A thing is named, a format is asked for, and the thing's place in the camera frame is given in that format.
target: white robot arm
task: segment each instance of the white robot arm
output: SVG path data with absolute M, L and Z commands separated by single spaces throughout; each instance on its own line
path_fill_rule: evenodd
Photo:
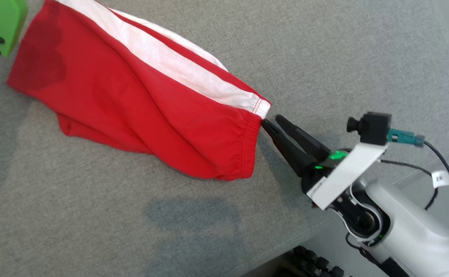
M 350 118 L 348 132 L 358 131 L 361 142 L 339 151 L 330 151 L 281 115 L 277 123 L 304 151 L 270 121 L 265 120 L 263 128 L 302 178 L 303 193 L 318 208 L 332 209 L 341 217 L 372 263 L 390 277 L 408 276 L 395 260 L 418 277 L 449 277 L 449 230 L 395 186 L 367 184 L 361 178 L 389 142 L 425 144 L 424 137 L 391 129 L 390 119 L 389 114 L 372 112 L 360 121 Z

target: white label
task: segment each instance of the white label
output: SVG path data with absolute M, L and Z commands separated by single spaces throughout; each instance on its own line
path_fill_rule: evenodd
M 443 186 L 449 186 L 449 175 L 448 172 L 441 170 L 435 171 L 431 174 L 433 178 L 433 187 L 439 188 Z
M 326 177 L 322 177 L 318 182 L 307 192 L 307 196 L 312 198 L 314 193 L 318 190 L 319 187 L 322 186 L 322 184 L 327 180 Z

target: gray fabric surface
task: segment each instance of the gray fabric surface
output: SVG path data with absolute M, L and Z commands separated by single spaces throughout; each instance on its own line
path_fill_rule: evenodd
M 40 9 L 29 0 L 29 21 Z M 217 56 L 327 146 L 352 147 L 349 116 L 449 153 L 449 38 L 432 2 L 102 0 Z M 0 58 L 0 277 L 238 276 L 306 241 L 332 214 L 310 209 L 265 132 L 248 180 L 197 180 L 153 156 L 60 132 L 41 103 L 5 84 Z M 427 149 L 388 158 L 425 165 Z M 398 183 L 412 171 L 374 167 Z

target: teal connector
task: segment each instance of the teal connector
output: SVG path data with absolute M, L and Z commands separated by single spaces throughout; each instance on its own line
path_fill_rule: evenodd
M 424 146 L 424 136 L 415 135 L 412 132 L 401 131 L 397 129 L 389 129 L 387 134 L 389 142 L 397 142 L 399 144 L 412 144 L 417 147 Z

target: red sweatpants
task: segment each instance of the red sweatpants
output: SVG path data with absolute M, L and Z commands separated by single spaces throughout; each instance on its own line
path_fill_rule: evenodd
M 252 175 L 270 108 L 200 47 L 94 0 L 46 0 L 8 84 L 54 110 L 66 135 L 204 179 Z

